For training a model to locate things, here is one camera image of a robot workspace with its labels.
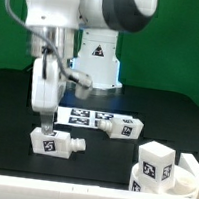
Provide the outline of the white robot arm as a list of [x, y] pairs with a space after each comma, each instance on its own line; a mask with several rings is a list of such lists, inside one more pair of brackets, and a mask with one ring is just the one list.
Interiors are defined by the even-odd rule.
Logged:
[[139, 32], [158, 0], [5, 0], [6, 11], [31, 34], [32, 108], [41, 132], [51, 134], [54, 113], [69, 82], [75, 96], [118, 90], [120, 32]]

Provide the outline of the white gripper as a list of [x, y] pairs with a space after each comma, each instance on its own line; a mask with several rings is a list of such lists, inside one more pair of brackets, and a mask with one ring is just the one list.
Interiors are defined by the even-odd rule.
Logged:
[[61, 75], [58, 62], [53, 57], [37, 58], [32, 71], [32, 108], [41, 112], [41, 132], [50, 135], [53, 132], [54, 113], [64, 96], [66, 78]]

